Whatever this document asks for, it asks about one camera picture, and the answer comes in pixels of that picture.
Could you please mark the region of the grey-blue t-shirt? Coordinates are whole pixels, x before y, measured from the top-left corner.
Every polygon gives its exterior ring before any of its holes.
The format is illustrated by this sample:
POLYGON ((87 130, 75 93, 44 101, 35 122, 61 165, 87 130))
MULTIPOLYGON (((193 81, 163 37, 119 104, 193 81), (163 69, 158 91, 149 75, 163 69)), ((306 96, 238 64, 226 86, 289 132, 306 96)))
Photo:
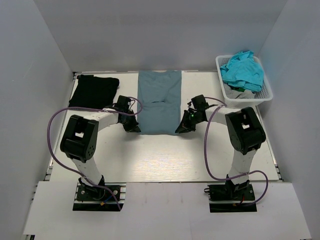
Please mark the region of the grey-blue t-shirt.
POLYGON ((182 72, 140 71, 137 121, 142 135, 174 135, 181 122, 182 72))

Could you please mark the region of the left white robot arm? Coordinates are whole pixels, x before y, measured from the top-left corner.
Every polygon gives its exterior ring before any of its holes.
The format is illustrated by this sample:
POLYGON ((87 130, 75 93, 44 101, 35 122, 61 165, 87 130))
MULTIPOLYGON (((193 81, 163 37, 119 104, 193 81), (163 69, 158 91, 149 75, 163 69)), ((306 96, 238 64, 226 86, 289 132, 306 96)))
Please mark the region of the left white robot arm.
POLYGON ((116 103, 103 109, 78 107, 90 112, 85 116, 73 114, 66 125, 60 142, 60 150, 71 159, 80 174, 79 182, 89 186, 88 193, 99 200, 105 196, 104 176, 99 172, 94 154, 98 133, 112 125, 121 124, 127 133, 139 133, 139 123, 131 106, 137 103, 134 97, 120 95, 116 103))

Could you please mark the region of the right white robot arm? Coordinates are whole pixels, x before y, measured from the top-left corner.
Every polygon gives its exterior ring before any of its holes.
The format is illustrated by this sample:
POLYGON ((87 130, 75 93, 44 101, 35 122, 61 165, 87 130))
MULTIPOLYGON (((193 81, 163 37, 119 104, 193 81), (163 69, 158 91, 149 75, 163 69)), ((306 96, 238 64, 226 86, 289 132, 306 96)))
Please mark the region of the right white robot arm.
POLYGON ((206 170, 209 176, 217 181, 228 183, 225 187, 226 195, 236 200, 244 193, 249 183, 249 175, 253 158, 266 141, 266 133, 252 107, 245 107, 236 111, 227 108, 223 101, 198 95, 188 103, 188 109, 183 112, 182 120, 175 130, 176 134, 194 132, 196 125, 206 122, 204 134, 203 154, 206 170), (231 168, 226 178, 215 177, 208 162, 208 134, 212 122, 227 127, 230 143, 233 147, 231 168))

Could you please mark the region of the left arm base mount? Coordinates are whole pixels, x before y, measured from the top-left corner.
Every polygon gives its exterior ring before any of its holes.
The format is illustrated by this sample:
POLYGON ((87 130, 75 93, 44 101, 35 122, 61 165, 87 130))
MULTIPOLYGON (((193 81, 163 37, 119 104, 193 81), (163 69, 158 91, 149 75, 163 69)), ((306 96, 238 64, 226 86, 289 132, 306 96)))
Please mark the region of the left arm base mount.
POLYGON ((112 191, 120 208, 108 190, 86 185, 80 178, 72 210, 75 212, 120 212, 125 203, 127 185, 125 183, 110 183, 105 186, 112 191))

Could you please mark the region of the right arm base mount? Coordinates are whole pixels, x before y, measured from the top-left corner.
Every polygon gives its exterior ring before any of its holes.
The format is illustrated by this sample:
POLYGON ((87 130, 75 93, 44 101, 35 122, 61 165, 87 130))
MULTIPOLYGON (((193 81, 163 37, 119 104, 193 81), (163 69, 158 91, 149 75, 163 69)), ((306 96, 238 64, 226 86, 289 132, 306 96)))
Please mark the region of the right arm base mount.
POLYGON ((253 186, 232 191, 225 184, 210 184, 204 188, 208 195, 210 213, 254 213, 257 212, 253 186))

